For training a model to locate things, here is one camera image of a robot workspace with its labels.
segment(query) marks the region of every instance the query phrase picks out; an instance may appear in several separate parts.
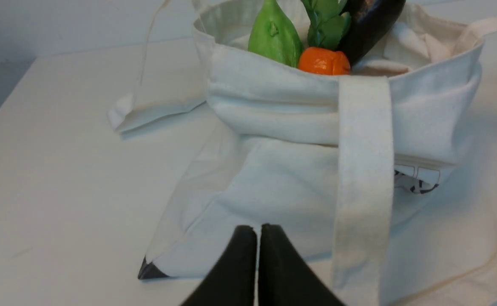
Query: green leafy vegetable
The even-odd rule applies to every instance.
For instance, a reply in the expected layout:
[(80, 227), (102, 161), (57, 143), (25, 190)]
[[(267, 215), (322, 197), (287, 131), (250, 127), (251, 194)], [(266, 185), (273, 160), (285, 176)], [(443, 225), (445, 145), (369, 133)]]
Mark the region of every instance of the green leafy vegetable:
[(348, 12), (341, 14), (347, 0), (301, 0), (301, 2), (311, 21), (307, 37), (309, 46), (335, 50), (351, 23)]

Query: tote bag handle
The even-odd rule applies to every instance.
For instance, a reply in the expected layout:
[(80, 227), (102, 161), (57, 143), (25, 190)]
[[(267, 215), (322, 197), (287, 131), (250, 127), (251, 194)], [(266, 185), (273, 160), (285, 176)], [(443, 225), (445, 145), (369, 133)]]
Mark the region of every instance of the tote bag handle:
[(341, 76), (338, 83), (331, 287), (349, 306), (378, 306), (394, 192), (390, 85), (386, 77), (361, 76)]

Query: purple eggplant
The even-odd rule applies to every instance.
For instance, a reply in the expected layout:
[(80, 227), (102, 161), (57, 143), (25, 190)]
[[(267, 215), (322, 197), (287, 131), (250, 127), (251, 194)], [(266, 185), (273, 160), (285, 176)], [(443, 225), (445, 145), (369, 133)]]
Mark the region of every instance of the purple eggplant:
[(348, 0), (343, 12), (352, 21), (337, 50), (345, 53), (351, 65), (375, 46), (398, 20), (406, 0)]

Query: toy green pepper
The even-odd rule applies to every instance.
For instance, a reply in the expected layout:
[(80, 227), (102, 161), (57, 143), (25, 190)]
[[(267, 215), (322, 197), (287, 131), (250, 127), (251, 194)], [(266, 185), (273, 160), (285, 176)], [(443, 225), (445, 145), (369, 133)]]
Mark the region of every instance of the toy green pepper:
[(277, 0), (264, 0), (252, 26), (248, 51), (296, 68), (303, 50), (292, 21)]

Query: canvas tote bag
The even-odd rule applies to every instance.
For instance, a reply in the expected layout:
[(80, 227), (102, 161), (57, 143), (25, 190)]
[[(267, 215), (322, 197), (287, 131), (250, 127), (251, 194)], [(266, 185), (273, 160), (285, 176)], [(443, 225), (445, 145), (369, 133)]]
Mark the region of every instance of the canvas tote bag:
[[(305, 258), (332, 251), (330, 286), (344, 302), (378, 305), (390, 226), (423, 207), (470, 148), (457, 125), (481, 79), (482, 37), (497, 31), (497, 19), (462, 25), (407, 4), (355, 75), (334, 77), (247, 52), (261, 4), (194, 1), (202, 94), (144, 109), (131, 95), (108, 113), (118, 132), (203, 101), (219, 118), (141, 271), (205, 275), (237, 225), (273, 223)], [(301, 2), (279, 5), (306, 38)]]

